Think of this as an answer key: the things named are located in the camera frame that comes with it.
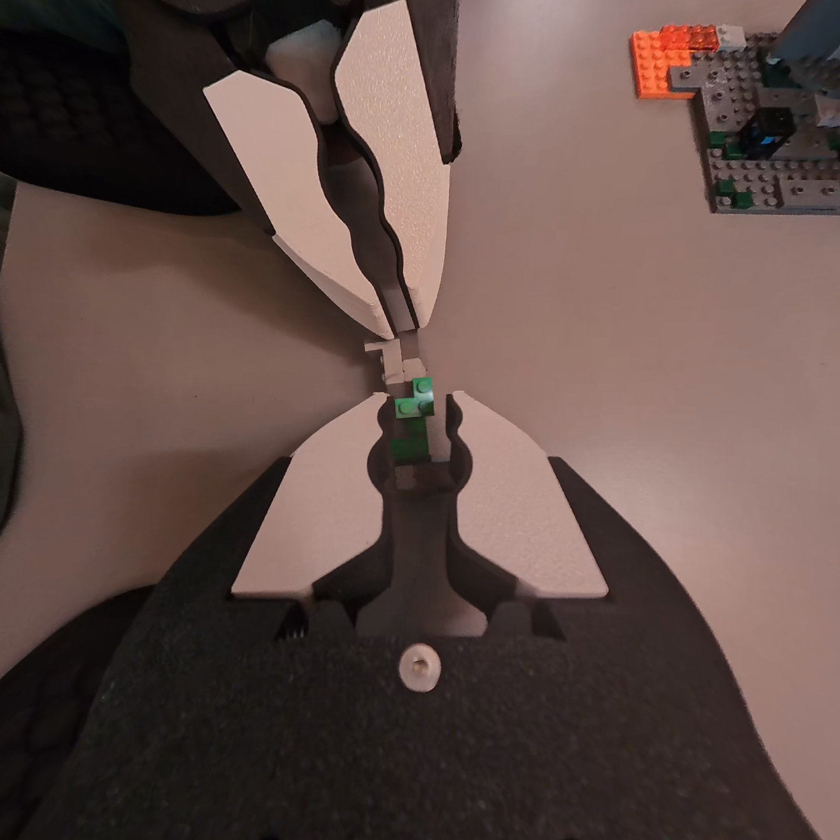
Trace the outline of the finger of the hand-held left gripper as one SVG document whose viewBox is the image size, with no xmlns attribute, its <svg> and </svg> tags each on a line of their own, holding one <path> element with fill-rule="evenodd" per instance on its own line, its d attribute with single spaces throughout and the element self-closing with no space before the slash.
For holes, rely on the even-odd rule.
<svg viewBox="0 0 840 840">
<path fill-rule="evenodd" d="M 322 134 L 295 87 L 244 70 L 204 97 L 274 228 L 282 251 L 336 306 L 384 340 L 395 335 L 322 183 Z"/>
<path fill-rule="evenodd" d="M 335 67 L 350 130 L 381 179 L 417 326 L 433 314 L 445 262 L 450 167 L 442 162 L 407 2 L 362 13 Z"/>
</svg>

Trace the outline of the black quilted wrist rest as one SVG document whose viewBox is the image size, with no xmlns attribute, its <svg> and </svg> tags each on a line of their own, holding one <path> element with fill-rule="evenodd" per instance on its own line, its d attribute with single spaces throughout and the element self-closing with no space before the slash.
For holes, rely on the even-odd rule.
<svg viewBox="0 0 840 840">
<path fill-rule="evenodd" d="M 151 211 L 238 211 L 130 86 L 128 61 L 60 35 L 1 34 L 1 170 Z"/>
<path fill-rule="evenodd" d="M 51 789 L 114 652 L 152 590 L 131 590 L 86 610 L 2 677 L 2 839 L 20 836 Z"/>
</svg>

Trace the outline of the orange brick plate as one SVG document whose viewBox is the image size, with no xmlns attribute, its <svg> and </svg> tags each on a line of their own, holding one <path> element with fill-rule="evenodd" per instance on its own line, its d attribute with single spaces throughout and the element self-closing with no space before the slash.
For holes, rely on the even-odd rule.
<svg viewBox="0 0 840 840">
<path fill-rule="evenodd" d="M 732 24 L 668 24 L 656 31 L 637 31 L 630 41 L 637 98 L 642 100 L 680 100 L 694 96 L 693 90 L 671 87 L 669 72 L 686 70 L 699 56 L 708 58 L 723 51 L 747 45 L 744 29 Z"/>
</svg>

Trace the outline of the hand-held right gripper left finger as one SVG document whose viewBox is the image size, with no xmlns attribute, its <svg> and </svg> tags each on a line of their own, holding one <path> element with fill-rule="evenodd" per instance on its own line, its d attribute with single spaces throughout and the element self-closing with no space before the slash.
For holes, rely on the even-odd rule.
<svg viewBox="0 0 840 840">
<path fill-rule="evenodd" d="M 390 397 L 376 392 L 296 450 L 233 595 L 370 602 L 388 588 L 392 413 Z"/>
</svg>

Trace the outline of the grey green brick tower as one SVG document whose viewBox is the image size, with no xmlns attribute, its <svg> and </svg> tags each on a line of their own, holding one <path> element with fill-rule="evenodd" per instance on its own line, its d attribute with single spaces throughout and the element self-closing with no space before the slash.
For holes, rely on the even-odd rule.
<svg viewBox="0 0 840 840">
<path fill-rule="evenodd" d="M 717 27 L 670 71 L 694 94 L 710 210 L 839 215 L 839 2 L 804 2 L 780 32 Z"/>
</svg>

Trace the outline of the grey white brick column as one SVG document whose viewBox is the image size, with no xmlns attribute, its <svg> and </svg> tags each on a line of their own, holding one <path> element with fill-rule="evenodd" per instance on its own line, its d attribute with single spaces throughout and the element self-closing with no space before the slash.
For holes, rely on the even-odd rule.
<svg viewBox="0 0 840 840">
<path fill-rule="evenodd" d="M 378 339 L 364 343 L 364 351 L 380 359 L 378 375 L 383 389 L 396 394 L 405 383 L 427 376 L 427 368 L 421 358 L 419 331 L 399 332 L 390 340 Z"/>
</svg>

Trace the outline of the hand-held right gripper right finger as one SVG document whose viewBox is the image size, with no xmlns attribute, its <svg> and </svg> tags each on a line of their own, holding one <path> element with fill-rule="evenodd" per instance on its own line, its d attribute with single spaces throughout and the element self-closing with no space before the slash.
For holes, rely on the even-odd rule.
<svg viewBox="0 0 840 840">
<path fill-rule="evenodd" d="M 595 557 L 543 449 L 464 391 L 453 444 L 469 457 L 457 491 L 463 544 L 514 579 L 518 594 L 599 599 L 608 593 Z"/>
</svg>

